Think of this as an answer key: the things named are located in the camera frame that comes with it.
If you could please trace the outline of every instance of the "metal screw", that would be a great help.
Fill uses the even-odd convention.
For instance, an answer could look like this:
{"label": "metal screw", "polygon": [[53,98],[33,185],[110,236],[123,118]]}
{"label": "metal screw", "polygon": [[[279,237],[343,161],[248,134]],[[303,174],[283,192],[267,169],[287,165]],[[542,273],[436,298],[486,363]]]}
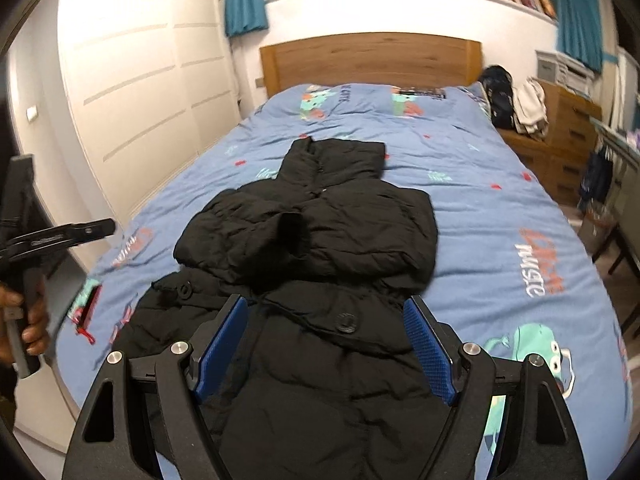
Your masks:
{"label": "metal screw", "polygon": [[184,354],[188,349],[189,345],[184,341],[178,341],[171,345],[171,352],[177,355]]}
{"label": "metal screw", "polygon": [[469,355],[478,355],[480,353],[480,345],[476,343],[465,343],[462,349]]}
{"label": "metal screw", "polygon": [[545,363],[545,360],[538,354],[531,354],[529,356],[529,362],[534,366],[542,366]]}
{"label": "metal screw", "polygon": [[122,352],[118,352],[117,350],[115,352],[111,352],[109,355],[107,355],[107,362],[110,365],[114,365],[116,363],[119,363],[122,360]]}

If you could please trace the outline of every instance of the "human hand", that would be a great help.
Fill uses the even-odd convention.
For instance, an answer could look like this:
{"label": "human hand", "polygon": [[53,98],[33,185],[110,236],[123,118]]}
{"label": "human hand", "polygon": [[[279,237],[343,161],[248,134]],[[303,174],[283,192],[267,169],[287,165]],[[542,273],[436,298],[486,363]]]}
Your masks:
{"label": "human hand", "polygon": [[[47,333],[49,314],[47,313],[47,302],[44,298],[44,280],[38,282],[36,291],[38,299],[28,311],[27,321],[29,325],[22,332],[22,340],[28,344],[27,353],[29,355],[44,353],[50,342],[49,333]],[[0,283],[0,364],[6,366],[13,364],[15,359],[6,334],[2,309],[9,306],[20,306],[23,301],[24,298],[20,294],[16,294]]]}

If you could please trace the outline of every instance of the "jacket button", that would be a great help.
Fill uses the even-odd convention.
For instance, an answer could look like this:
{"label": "jacket button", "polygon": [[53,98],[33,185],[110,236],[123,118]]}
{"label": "jacket button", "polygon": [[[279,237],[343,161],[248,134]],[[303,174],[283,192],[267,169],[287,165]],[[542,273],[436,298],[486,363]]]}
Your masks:
{"label": "jacket button", "polygon": [[193,287],[190,282],[184,282],[178,287],[178,298],[181,300],[188,300],[193,294]]}
{"label": "jacket button", "polygon": [[338,314],[335,319],[335,327],[345,334],[353,334],[358,328],[357,318],[347,312]]}

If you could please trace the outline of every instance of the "jacket hood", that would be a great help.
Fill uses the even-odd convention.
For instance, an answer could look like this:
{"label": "jacket hood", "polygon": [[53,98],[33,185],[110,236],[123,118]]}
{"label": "jacket hood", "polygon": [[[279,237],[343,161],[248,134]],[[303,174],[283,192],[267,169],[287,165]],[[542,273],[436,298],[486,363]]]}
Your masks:
{"label": "jacket hood", "polygon": [[384,167],[383,142],[307,137],[293,142],[277,179],[300,186],[326,188],[350,180],[380,178]]}

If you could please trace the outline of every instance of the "black bag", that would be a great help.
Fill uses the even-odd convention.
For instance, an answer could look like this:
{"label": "black bag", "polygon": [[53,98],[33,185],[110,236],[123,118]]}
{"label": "black bag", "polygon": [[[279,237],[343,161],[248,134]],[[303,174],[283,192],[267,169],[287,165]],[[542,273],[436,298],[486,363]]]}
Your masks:
{"label": "black bag", "polygon": [[496,128],[514,130],[511,74],[499,65],[491,65],[478,78],[491,105],[491,122]]}
{"label": "black bag", "polygon": [[580,202],[578,209],[586,211],[590,199],[604,203],[613,179],[613,162],[607,159],[607,149],[603,146],[599,152],[591,152],[587,161],[587,170],[580,183]]}

